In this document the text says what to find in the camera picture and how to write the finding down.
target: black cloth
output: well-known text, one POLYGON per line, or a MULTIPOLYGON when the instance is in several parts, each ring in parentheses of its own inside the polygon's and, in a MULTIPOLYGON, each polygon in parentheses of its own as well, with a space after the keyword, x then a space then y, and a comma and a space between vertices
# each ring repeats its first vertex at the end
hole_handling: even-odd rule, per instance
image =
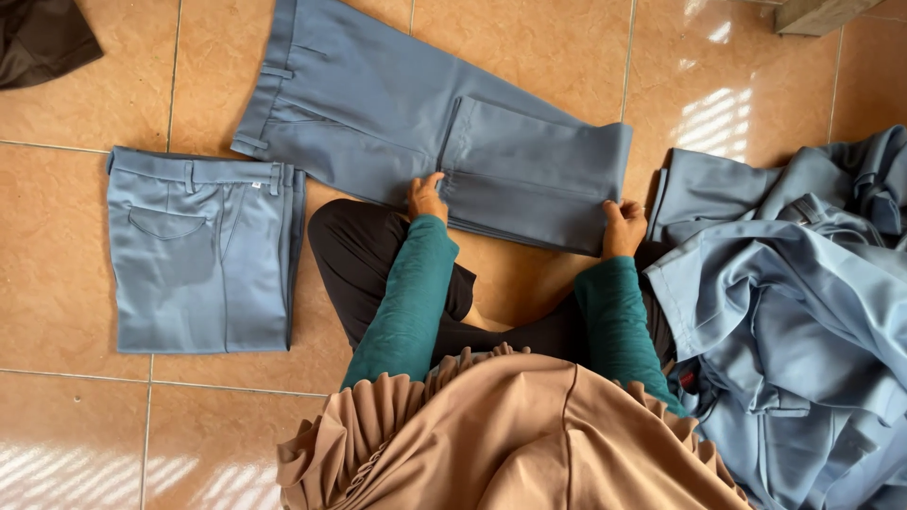
MULTIPOLYGON (((375 318, 385 295, 387 275, 408 230, 408 221, 383 206, 345 199, 325 204, 309 221, 308 240, 318 270, 354 351, 375 318)), ((638 266, 648 266, 667 250, 661 243, 644 243, 637 257, 638 266)), ((459 355, 465 347, 482 352, 501 342, 588 366, 586 322, 572 292, 544 318, 495 333, 460 322, 473 304, 474 283, 473 273, 454 264, 432 366, 444 356, 459 355)), ((661 307, 650 291, 651 287, 643 287, 643 301, 649 315, 649 333, 656 338, 656 352, 664 366, 675 352, 674 342, 661 307)))
POLYGON ((0 90, 44 83, 103 56, 73 0, 0 0, 0 90))

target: bare foot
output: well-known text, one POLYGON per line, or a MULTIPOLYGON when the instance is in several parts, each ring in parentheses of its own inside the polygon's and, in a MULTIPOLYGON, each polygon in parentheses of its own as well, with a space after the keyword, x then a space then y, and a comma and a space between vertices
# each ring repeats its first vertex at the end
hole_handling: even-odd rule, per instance
POLYGON ((466 314, 466 317, 461 320, 463 324, 469 324, 470 326, 475 326, 478 329, 484 329, 485 331, 493 331, 495 333, 503 333, 508 329, 513 329, 513 326, 508 326, 507 324, 502 324, 491 319, 486 319, 482 317, 482 314, 479 313, 479 310, 473 304, 469 308, 469 313, 466 314))

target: black pants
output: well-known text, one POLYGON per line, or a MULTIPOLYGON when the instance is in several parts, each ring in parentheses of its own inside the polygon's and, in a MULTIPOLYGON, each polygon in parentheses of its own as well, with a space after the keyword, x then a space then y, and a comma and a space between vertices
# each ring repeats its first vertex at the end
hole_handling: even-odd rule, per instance
MULTIPOLYGON (((406 220, 383 206, 344 199, 325 204, 309 221, 308 240, 318 270, 353 350, 375 318, 385 296, 387 275, 408 230, 406 220)), ((646 268, 668 250, 661 243, 644 243, 637 254, 637 268, 646 268)), ((459 264, 453 265, 432 366, 444 356, 459 355, 464 347, 483 352, 501 342, 588 365, 586 321, 572 292, 544 318, 494 333, 460 322, 473 304, 474 282, 474 274, 459 264)), ((674 342, 645 278, 640 278, 640 287, 649 315, 649 334, 655 339, 656 352, 664 365, 674 356, 674 342)))

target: blue trousers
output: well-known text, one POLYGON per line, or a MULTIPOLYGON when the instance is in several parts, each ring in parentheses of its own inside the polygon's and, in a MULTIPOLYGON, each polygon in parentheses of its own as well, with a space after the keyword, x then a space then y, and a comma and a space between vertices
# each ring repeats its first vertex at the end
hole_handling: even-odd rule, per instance
POLYGON ((629 126, 588 125, 337 0, 277 0, 231 148, 401 210, 446 174, 450 225, 599 255, 629 126))
POLYGON ((305 174, 292 165, 114 147, 117 350, 288 350, 305 174))

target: belt loop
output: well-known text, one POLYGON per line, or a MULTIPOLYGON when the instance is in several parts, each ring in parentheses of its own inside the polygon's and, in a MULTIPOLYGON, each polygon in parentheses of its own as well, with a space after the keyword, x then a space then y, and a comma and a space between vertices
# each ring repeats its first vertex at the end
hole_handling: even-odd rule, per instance
POLYGON ((186 192, 187 193, 195 192, 195 186, 192 185, 192 166, 193 166, 192 161, 186 162, 184 178, 186 180, 186 192))
POLYGON ((279 194, 280 177, 283 174, 283 163, 271 163, 271 194, 275 197, 279 194))

